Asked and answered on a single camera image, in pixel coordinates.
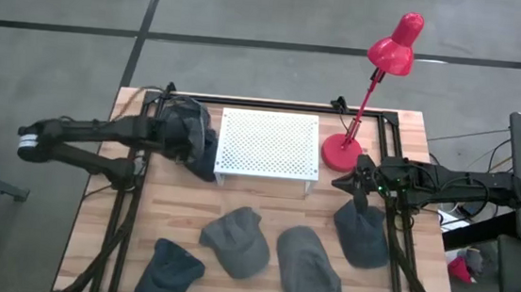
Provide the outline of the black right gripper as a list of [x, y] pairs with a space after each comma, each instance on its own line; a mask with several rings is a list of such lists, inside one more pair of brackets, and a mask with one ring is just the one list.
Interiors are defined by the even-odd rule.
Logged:
[[367, 195], [372, 191], [379, 193], [383, 198], [385, 208], [396, 213], [405, 174], [405, 163], [405, 158], [386, 157], [379, 166], [376, 166], [370, 156], [361, 154], [356, 165], [356, 175], [347, 173], [334, 179], [331, 185], [339, 190], [356, 189], [352, 193], [352, 198], [354, 206], [360, 212], [367, 210], [369, 206]]

